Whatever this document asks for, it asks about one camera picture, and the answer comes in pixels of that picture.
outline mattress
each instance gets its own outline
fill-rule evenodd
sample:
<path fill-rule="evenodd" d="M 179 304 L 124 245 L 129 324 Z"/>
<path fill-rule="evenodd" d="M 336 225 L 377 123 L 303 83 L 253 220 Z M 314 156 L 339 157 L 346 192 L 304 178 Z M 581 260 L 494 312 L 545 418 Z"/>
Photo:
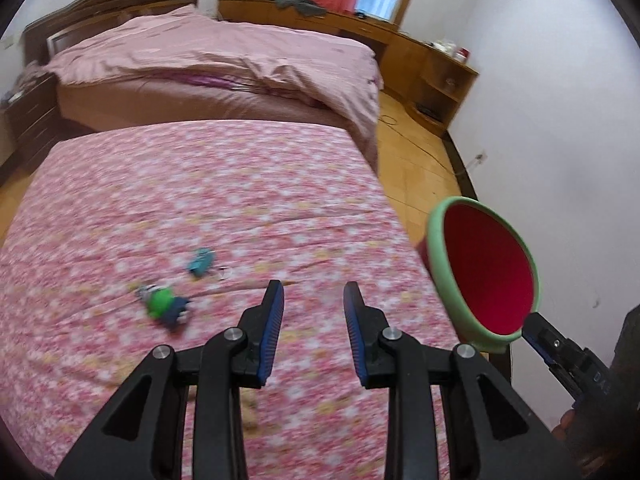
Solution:
<path fill-rule="evenodd" d="M 230 267 L 227 280 L 190 278 L 200 247 Z M 0 415 L 33 463 L 54 472 L 154 346 L 203 344 L 258 304 L 271 278 L 285 284 L 286 306 L 245 433 L 250 477 L 381 478 L 387 392 L 364 390 L 354 372 L 345 282 L 423 343 L 457 340 L 348 134 L 316 124 L 193 121 L 57 144 L 0 251 Z M 193 300 L 183 332 L 147 317 L 132 293 L 140 282 Z M 439 409 L 436 421 L 446 478 Z M 192 431 L 189 410 L 184 478 Z"/>
<path fill-rule="evenodd" d="M 378 168 L 375 132 L 363 136 L 359 129 L 332 110 L 310 107 L 297 99 L 142 78 L 92 86 L 60 84 L 58 103 L 63 117 L 99 132 L 206 119 L 336 126 L 348 131 L 374 172 Z"/>

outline pink blanket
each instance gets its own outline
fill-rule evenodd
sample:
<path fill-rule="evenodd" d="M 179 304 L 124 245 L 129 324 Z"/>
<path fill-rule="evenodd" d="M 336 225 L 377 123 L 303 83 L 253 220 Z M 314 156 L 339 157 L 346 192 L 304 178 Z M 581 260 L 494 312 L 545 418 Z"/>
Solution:
<path fill-rule="evenodd" d="M 200 247 L 231 267 L 228 280 L 191 279 Z M 0 415 L 53 472 L 155 345 L 203 344 L 259 303 L 270 278 L 285 284 L 286 306 L 245 433 L 250 478 L 382 478 L 388 395 L 356 377 L 344 283 L 425 343 L 452 348 L 456 335 L 382 186 L 329 126 L 194 121 L 55 146 L 0 250 Z M 185 332 L 146 316 L 130 291 L 139 280 L 193 299 Z M 442 437 L 440 411 L 437 421 Z M 192 429 L 189 411 L 185 479 Z M 442 441 L 440 451 L 445 477 Z"/>
<path fill-rule="evenodd" d="M 57 54 L 47 66 L 65 85 L 92 85 L 189 70 L 296 91 L 375 136 L 380 72 L 373 51 L 327 34 L 216 22 L 193 6 L 134 18 Z"/>

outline screw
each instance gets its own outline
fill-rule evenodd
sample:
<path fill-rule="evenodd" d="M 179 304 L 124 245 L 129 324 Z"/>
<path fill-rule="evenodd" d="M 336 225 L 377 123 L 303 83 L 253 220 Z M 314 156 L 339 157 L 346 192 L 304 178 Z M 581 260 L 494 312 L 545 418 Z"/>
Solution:
<path fill-rule="evenodd" d="M 238 339 L 242 337 L 243 333 L 244 332 L 242 332 L 242 329 L 238 328 L 237 326 L 227 328 L 225 330 L 225 339 L 227 341 L 238 341 Z"/>
<path fill-rule="evenodd" d="M 456 352 L 458 352 L 458 355 L 463 359 L 469 359 L 470 357 L 476 355 L 476 349 L 467 344 L 458 346 Z"/>
<path fill-rule="evenodd" d="M 402 337 L 402 330 L 395 326 L 388 326 L 382 331 L 382 337 L 389 341 L 397 341 Z"/>
<path fill-rule="evenodd" d="M 171 353 L 171 348 L 167 345 L 160 345 L 156 346 L 151 353 L 156 359 L 165 359 Z"/>

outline green rim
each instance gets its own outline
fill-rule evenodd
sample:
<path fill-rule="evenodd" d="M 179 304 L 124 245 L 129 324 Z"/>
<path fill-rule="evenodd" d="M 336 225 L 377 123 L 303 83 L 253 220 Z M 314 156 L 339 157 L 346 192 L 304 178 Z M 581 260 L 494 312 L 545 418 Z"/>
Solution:
<path fill-rule="evenodd" d="M 429 267 L 433 283 L 442 299 L 444 307 L 447 309 L 449 318 L 458 333 L 467 339 L 469 343 L 474 345 L 482 352 L 504 352 L 509 343 L 515 341 L 522 334 L 521 330 L 517 332 L 501 335 L 491 332 L 485 328 L 471 312 L 466 305 L 466 301 L 460 293 L 456 279 L 453 276 L 451 265 L 449 263 L 449 255 L 444 240 L 444 217 L 450 207 L 453 205 L 463 204 L 474 207 L 500 222 L 506 228 L 514 239 L 518 242 L 529 261 L 529 268 L 532 273 L 534 297 L 532 312 L 538 310 L 540 302 L 540 281 L 538 279 L 538 270 L 533 261 L 531 252 L 526 246 L 520 235 L 511 227 L 511 225 L 497 215 L 494 211 L 479 203 L 477 200 L 466 198 L 463 196 L 452 196 L 444 199 L 429 215 L 429 221 L 426 226 L 427 251 L 429 257 Z"/>

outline nightstand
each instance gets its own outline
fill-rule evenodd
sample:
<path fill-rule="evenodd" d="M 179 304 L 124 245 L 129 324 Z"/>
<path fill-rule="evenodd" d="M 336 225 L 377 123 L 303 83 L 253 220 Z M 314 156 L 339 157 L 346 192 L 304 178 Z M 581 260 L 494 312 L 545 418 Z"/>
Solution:
<path fill-rule="evenodd" d="M 63 139 L 56 98 L 56 76 L 43 76 L 33 88 L 14 96 L 2 112 L 14 138 L 22 166 L 32 173 Z"/>

